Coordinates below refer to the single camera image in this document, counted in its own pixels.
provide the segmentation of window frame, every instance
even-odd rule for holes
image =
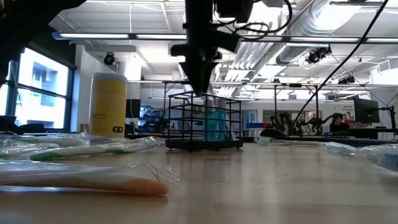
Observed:
[[[32,50],[38,54],[43,55],[44,57],[49,58],[57,63],[60,63],[68,68],[68,81],[67,81],[67,92],[66,95],[61,95],[52,91],[44,90],[41,88],[36,88],[33,86],[28,86],[25,84],[17,83],[15,84],[15,80],[19,79],[19,70],[21,65],[21,54],[25,51],[25,49]],[[73,78],[75,75],[75,68],[65,65],[64,63],[55,60],[54,58],[48,57],[40,53],[39,51],[32,49],[30,47],[25,47],[23,51],[19,54],[19,58],[17,60],[11,60],[10,66],[15,69],[10,69],[10,77],[9,80],[6,80],[4,85],[8,85],[8,95],[7,95],[7,105],[6,105],[6,115],[15,116],[16,106],[17,106],[17,97],[18,97],[18,89],[30,90],[34,93],[41,93],[48,96],[53,96],[57,98],[65,99],[65,112],[63,117],[63,128],[45,128],[46,131],[70,131],[70,121],[71,121],[71,113],[72,113],[72,93],[73,93]]]

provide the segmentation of teal container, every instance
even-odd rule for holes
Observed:
[[[207,118],[215,119],[216,118],[216,111],[214,109],[207,110]],[[207,141],[216,141],[217,140],[217,132],[218,131],[218,123],[215,120],[207,120],[205,122],[205,128],[207,128]],[[206,133],[203,135],[203,140],[206,141]]]
[[[223,131],[226,131],[226,125],[225,125],[226,111],[225,110],[216,110],[216,118],[223,120],[223,121],[217,121],[218,130],[222,131],[222,132],[217,133],[217,140],[224,141],[226,133]]]

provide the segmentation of table surface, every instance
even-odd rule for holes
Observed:
[[[167,197],[65,189],[0,189],[0,223],[397,223],[398,176],[315,147],[74,157],[116,166],[145,159],[180,174]]]

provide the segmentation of wire rack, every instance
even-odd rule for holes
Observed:
[[[225,100],[227,107],[223,108],[208,105],[209,99],[212,99],[214,102]],[[197,100],[203,100],[204,103],[195,103]],[[172,101],[179,102],[180,104],[172,106]],[[168,140],[166,140],[166,147],[170,149],[185,149],[189,151],[203,149],[219,150],[222,148],[232,147],[239,149],[243,146],[243,141],[236,139],[237,136],[240,138],[242,135],[241,103],[242,102],[239,100],[213,96],[206,93],[195,94],[193,91],[169,95],[169,137]],[[172,117],[171,110],[181,111],[182,116]],[[225,111],[225,119],[211,118],[209,116],[211,110]],[[238,119],[232,119],[233,114],[238,114]],[[179,122],[181,126],[178,125],[177,129],[171,129],[172,121]],[[208,125],[209,121],[221,122],[229,125],[226,125],[226,128],[222,128],[222,130],[210,130]],[[202,129],[193,128],[194,124],[198,123],[203,125]],[[239,126],[238,130],[234,130],[232,127],[233,125]],[[218,141],[210,139],[210,135],[212,135],[212,133],[224,134],[225,139]],[[181,138],[170,139],[171,136],[176,134],[180,135]]]

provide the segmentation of clear plastic wrap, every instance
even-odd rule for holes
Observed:
[[[318,146],[320,142],[313,141],[288,141],[288,140],[280,140],[274,139],[270,137],[260,136],[257,140],[259,144],[265,145],[275,145],[275,146]]]
[[[52,143],[52,144],[57,144],[60,147],[90,145],[90,139],[87,133],[49,134],[48,136],[17,136],[17,135],[0,136],[0,141],[5,141],[7,139],[27,142],[31,144]]]
[[[18,157],[30,152],[43,151],[47,149],[58,148],[59,145],[52,143],[30,144],[27,142],[7,139],[0,142],[0,159]]]
[[[95,167],[34,161],[0,161],[0,185],[24,187],[68,187],[166,195],[178,182],[170,170],[146,162],[123,167]]]
[[[323,142],[320,148],[338,154],[354,155],[377,167],[398,171],[398,144],[353,147],[336,142]]]
[[[96,146],[60,147],[56,149],[47,149],[23,154],[21,157],[14,157],[14,159],[45,161],[48,159],[56,159],[65,156],[81,156],[102,153],[124,154],[151,149],[160,146],[164,141],[165,140],[162,138],[146,137]]]

